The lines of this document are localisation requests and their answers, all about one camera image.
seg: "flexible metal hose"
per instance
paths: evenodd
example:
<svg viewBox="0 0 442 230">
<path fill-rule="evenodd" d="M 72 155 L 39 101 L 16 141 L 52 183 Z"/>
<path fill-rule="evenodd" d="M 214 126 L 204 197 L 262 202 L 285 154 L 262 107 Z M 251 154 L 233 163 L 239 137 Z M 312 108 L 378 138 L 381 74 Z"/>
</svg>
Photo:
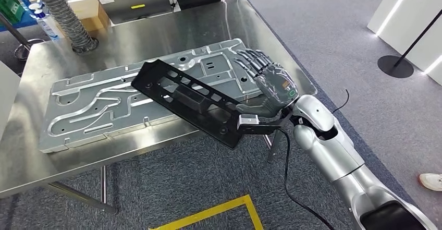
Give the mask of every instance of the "flexible metal hose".
<svg viewBox="0 0 442 230">
<path fill-rule="evenodd" d="M 74 52 L 82 54 L 98 46 L 98 40 L 91 38 L 66 0 L 42 1 L 71 41 Z"/>
</svg>

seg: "laptop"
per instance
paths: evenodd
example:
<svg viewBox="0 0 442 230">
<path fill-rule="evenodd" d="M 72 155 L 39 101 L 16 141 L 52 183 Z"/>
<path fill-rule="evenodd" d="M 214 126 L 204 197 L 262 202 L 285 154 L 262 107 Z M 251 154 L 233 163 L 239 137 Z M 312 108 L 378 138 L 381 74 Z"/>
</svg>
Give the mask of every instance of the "laptop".
<svg viewBox="0 0 442 230">
<path fill-rule="evenodd" d="M 169 0 L 99 0 L 114 24 L 171 11 Z"/>
</svg>

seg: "bottle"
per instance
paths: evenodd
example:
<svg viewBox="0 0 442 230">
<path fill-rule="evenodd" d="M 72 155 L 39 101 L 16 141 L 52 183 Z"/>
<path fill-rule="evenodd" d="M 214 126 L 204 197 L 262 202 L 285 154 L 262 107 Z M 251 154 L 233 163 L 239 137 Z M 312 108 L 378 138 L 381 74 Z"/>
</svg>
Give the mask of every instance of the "bottle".
<svg viewBox="0 0 442 230">
<path fill-rule="evenodd" d="M 57 27 L 57 22 L 50 15 L 46 15 L 43 12 L 42 6 L 39 3 L 29 5 L 29 9 L 34 11 L 37 23 L 51 40 L 55 41 L 64 37 Z"/>
</svg>

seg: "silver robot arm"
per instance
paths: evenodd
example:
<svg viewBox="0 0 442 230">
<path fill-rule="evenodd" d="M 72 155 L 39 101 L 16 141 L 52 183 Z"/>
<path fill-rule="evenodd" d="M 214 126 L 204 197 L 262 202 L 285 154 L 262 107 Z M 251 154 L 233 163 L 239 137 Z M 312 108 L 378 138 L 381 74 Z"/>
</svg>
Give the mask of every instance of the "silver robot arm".
<svg viewBox="0 0 442 230">
<path fill-rule="evenodd" d="M 296 143 L 338 191 L 355 229 L 437 229 L 418 208 L 388 189 L 367 168 L 336 117 L 311 95 L 298 96 L 290 75 L 261 51 L 238 51 L 235 62 L 256 81 L 266 99 L 237 105 L 244 114 L 290 116 Z"/>
</svg>

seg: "white sneaker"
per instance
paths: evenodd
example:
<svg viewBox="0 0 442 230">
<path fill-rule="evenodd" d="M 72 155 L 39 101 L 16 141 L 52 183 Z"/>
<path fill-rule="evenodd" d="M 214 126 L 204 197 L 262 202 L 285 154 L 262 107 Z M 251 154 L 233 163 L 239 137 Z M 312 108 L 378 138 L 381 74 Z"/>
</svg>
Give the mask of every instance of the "white sneaker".
<svg viewBox="0 0 442 230">
<path fill-rule="evenodd" d="M 442 192 L 442 174 L 421 174 L 418 181 L 430 190 Z"/>
</svg>

